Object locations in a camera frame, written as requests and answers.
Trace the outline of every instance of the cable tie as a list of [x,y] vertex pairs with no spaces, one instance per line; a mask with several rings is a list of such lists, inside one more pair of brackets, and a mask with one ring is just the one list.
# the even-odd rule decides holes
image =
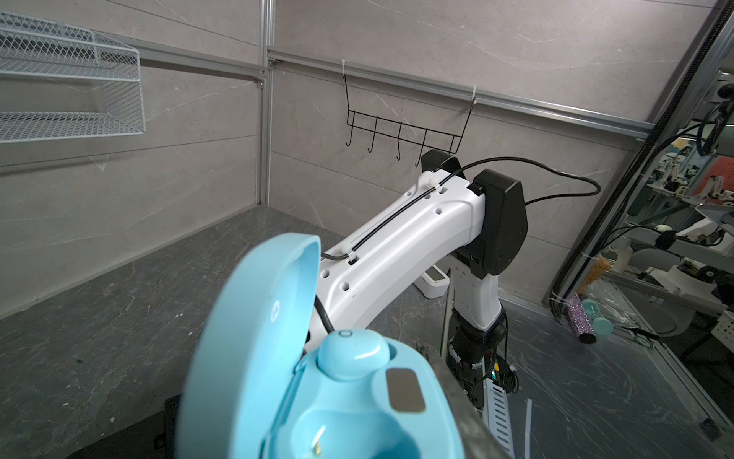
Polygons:
[[428,185],[431,188],[435,188],[436,191],[438,191],[439,193],[443,191],[443,187],[441,186],[441,183],[435,178],[429,178]]
[[344,243],[341,246],[341,251],[349,258],[349,261],[354,261],[357,258],[357,254],[352,250],[352,247],[348,243]]

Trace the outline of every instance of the robotic arm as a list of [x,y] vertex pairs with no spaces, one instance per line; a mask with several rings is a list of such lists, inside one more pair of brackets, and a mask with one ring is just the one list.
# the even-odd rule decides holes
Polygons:
[[[506,334],[504,309],[498,299],[498,278],[517,255],[527,234],[522,185],[485,170],[472,182],[463,174],[439,182],[459,168],[448,153],[432,150],[423,157],[418,182],[375,218],[327,251],[342,260],[322,259],[316,296],[336,330],[365,328],[422,272],[448,254],[451,293],[447,314],[458,329],[443,356],[454,376],[469,390],[482,376],[482,359]],[[421,193],[433,189],[389,223],[384,222]],[[356,252],[358,241],[384,226]],[[307,352],[327,332],[314,311]],[[477,408],[483,406],[477,400]]]

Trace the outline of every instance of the white wire shelf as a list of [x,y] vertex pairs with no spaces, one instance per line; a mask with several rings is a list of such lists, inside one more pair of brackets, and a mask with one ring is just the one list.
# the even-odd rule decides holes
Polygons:
[[0,143],[142,134],[109,113],[0,112]]
[[12,106],[0,107],[5,110],[0,112],[0,143],[145,132],[139,52],[106,35],[0,12],[0,77],[16,81],[30,77],[29,84],[39,77],[45,82],[46,78],[96,80],[101,82],[104,102],[101,112],[19,112]]

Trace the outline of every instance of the light blue case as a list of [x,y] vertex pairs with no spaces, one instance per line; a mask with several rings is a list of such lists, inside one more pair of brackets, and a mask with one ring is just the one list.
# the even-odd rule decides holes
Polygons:
[[[177,457],[463,458],[446,397],[414,349],[343,330],[301,359],[320,246],[317,236],[282,234],[234,270],[189,370]],[[415,375],[409,398],[421,394],[422,411],[400,408],[390,369]]]

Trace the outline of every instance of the case lid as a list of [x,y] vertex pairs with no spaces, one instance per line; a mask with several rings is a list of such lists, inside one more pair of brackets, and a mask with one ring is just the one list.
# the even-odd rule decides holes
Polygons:
[[316,295],[317,236],[281,234],[240,261],[214,305],[176,427],[180,458],[252,458],[301,358]]

